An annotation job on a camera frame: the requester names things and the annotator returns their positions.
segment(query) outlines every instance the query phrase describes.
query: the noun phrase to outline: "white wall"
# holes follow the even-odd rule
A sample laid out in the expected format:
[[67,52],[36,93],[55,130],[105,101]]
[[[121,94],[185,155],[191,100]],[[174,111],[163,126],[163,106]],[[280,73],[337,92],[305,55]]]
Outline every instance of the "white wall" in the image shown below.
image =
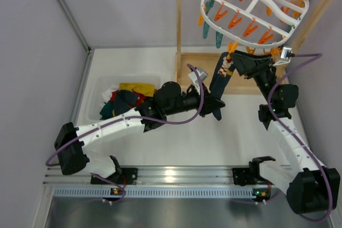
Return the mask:
[[[342,174],[341,13],[342,0],[334,0],[299,51],[300,53],[322,52],[323,57],[290,78],[291,83],[299,86],[298,104],[313,151],[329,167],[337,168],[340,174]],[[290,68],[300,62],[294,60]]]
[[56,0],[0,0],[0,227],[28,227],[85,51]]
[[[66,0],[75,16],[87,42],[91,46],[174,46],[176,44],[176,0]],[[215,5],[210,15],[215,15],[219,5]],[[210,30],[208,39],[202,38],[203,27],[197,25],[200,0],[182,2],[182,42],[185,45],[215,45],[215,31]],[[257,10],[266,16],[266,7]],[[234,13],[229,12],[228,21]],[[243,20],[240,27],[249,24]],[[238,26],[232,30],[241,30]],[[262,31],[251,37],[256,41]]]

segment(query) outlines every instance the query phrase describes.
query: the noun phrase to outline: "gray floor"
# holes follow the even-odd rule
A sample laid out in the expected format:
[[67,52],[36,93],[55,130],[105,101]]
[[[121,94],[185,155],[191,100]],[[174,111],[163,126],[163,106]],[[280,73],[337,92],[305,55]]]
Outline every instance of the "gray floor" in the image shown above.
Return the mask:
[[110,206],[101,200],[55,198],[52,208],[45,228],[330,227],[328,221],[310,223],[292,213],[283,195],[262,206],[223,199],[127,199]]

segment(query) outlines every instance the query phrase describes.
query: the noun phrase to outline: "white storage bin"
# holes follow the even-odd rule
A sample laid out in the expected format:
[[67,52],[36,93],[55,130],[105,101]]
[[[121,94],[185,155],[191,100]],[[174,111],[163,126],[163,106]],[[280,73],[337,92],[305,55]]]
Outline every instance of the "white storage bin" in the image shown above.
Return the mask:
[[88,123],[98,122],[101,118],[100,111],[104,106],[102,93],[110,86],[120,83],[148,83],[153,84],[154,88],[161,87],[161,79],[158,75],[113,75],[99,77],[93,83],[88,95],[87,104],[85,106],[84,117]]

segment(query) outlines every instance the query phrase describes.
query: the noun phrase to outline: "wooden frame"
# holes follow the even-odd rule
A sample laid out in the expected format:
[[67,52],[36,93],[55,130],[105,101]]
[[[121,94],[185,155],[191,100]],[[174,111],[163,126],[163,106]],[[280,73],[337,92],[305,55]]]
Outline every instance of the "wooden frame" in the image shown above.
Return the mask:
[[[293,52],[297,52],[313,28],[316,26],[322,15],[328,9],[333,0],[320,0],[311,14],[303,21],[303,25],[296,32],[292,43]],[[182,0],[176,0],[177,11],[177,53],[175,58],[175,81],[177,81],[183,89],[185,89],[191,82],[188,79],[189,69],[186,68],[187,63],[194,66],[200,66],[209,73],[209,78],[206,80],[206,85],[209,86],[211,77],[214,72],[219,54],[217,53],[184,53],[182,52]],[[277,68],[277,75],[282,76],[285,73],[286,66],[279,66]],[[224,93],[233,93],[241,95],[258,95],[259,89],[253,80],[245,80],[239,77],[235,72],[229,82],[229,87],[226,87]]]

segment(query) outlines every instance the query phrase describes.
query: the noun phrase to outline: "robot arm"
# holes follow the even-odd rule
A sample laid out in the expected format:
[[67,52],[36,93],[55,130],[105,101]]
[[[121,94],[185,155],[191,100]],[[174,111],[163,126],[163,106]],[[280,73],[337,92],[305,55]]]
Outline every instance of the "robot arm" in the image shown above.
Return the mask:
[[[246,79],[253,78],[265,99],[268,99],[277,80],[271,55],[254,56],[235,51],[230,56],[239,75],[244,75]],[[291,209],[296,214],[303,214],[328,209],[329,199],[322,170],[329,181],[332,208],[335,209],[340,175],[335,168],[328,169],[318,160],[298,134],[289,113],[289,108],[296,105],[297,98],[296,85],[284,84],[276,88],[271,96],[271,106],[278,119],[274,118],[268,105],[259,106],[259,120],[279,144],[292,170],[284,169],[271,157],[261,157],[250,162],[250,175],[256,180],[272,182],[286,195]]]
[[[207,73],[201,68],[197,68],[196,72],[201,81],[207,77]],[[156,129],[167,123],[168,115],[198,109],[201,99],[199,82],[195,72],[191,72],[189,78],[192,85],[186,93],[182,92],[176,82],[167,82],[152,99],[122,115],[79,127],[74,127],[72,123],[65,124],[55,142],[56,150],[81,135],[83,137],[57,154],[63,175],[81,171],[98,174],[116,182],[121,175],[118,161],[113,156],[98,154],[94,149],[126,135]],[[205,116],[225,106],[224,102],[212,97],[204,85],[203,88],[204,104],[199,115]]]

